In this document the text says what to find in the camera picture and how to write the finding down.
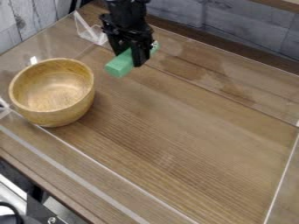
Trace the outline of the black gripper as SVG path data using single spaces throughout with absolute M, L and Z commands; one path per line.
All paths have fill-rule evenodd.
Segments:
M 123 53 L 130 45 L 134 66 L 141 67 L 150 59 L 154 29 L 146 22 L 147 7 L 151 0 L 105 0 L 109 13 L 102 14 L 103 31 L 115 55 Z

